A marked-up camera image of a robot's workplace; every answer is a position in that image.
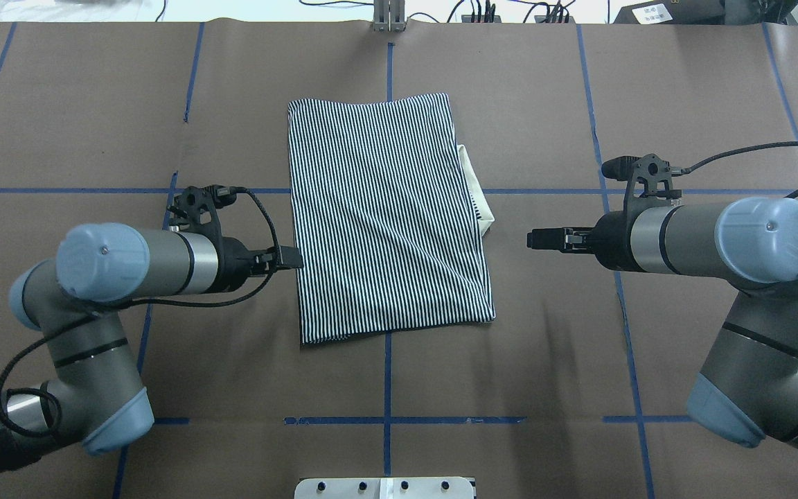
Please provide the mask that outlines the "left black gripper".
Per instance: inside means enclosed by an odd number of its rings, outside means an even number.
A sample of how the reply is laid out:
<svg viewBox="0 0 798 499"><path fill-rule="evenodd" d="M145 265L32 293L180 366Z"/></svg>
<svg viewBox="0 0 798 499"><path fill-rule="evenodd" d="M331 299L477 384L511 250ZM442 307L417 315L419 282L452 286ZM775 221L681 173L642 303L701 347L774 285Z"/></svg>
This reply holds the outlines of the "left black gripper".
<svg viewBox="0 0 798 499"><path fill-rule="evenodd" d="M263 277L273 268L276 271L304 268L298 247L279 245L268 249L250 250L240 240L225 237L219 253L216 292L231 292L242 287L249 277Z"/></svg>

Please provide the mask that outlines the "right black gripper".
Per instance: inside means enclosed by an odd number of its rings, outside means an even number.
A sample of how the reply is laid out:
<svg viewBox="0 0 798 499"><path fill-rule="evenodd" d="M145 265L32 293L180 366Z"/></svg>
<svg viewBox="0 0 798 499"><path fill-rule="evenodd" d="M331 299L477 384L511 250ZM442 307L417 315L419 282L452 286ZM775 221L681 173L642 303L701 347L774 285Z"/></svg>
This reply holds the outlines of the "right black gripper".
<svg viewBox="0 0 798 499"><path fill-rule="evenodd" d="M568 234L580 238L571 243L572 253L592 254L599 264L612 271L636 272L628 225L624 212L608 212L596 221L595 227L532 229L526 236L526 246L532 250L568 250Z"/></svg>

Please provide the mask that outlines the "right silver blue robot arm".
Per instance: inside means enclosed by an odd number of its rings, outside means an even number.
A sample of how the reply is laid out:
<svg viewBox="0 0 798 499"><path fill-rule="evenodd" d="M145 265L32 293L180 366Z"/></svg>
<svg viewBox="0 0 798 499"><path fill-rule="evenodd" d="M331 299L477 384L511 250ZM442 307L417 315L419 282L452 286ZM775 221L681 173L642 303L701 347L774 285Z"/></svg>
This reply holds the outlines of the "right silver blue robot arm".
<svg viewBox="0 0 798 499"><path fill-rule="evenodd" d="M593 227L532 229L532 250L592 254L612 271L728 282L737 296L686 402L744 448L798 449L798 200L679 204L634 199Z"/></svg>

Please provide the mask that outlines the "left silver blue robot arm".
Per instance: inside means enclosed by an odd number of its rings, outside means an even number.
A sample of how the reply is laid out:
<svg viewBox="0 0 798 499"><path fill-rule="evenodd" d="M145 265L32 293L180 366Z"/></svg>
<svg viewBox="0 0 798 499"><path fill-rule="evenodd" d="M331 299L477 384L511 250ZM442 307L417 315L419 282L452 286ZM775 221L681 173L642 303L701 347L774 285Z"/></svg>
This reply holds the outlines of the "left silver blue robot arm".
<svg viewBox="0 0 798 499"><path fill-rule="evenodd" d="M98 457L129 446L154 417L119 313L180 296L237 290L302 268L295 247L250 250L218 231L77 225L56 256L14 281L13 315L41 334L0 375L0 473L80 444Z"/></svg>

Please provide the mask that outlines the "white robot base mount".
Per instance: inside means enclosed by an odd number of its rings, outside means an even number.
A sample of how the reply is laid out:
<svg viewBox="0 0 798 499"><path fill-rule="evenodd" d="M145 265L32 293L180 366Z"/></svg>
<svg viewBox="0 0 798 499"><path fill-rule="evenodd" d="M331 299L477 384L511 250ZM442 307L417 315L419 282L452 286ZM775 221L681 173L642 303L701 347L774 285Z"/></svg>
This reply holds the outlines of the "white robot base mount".
<svg viewBox="0 0 798 499"><path fill-rule="evenodd" d="M477 497L475 480L461 476L312 478L294 490L294 498Z"/></svg>

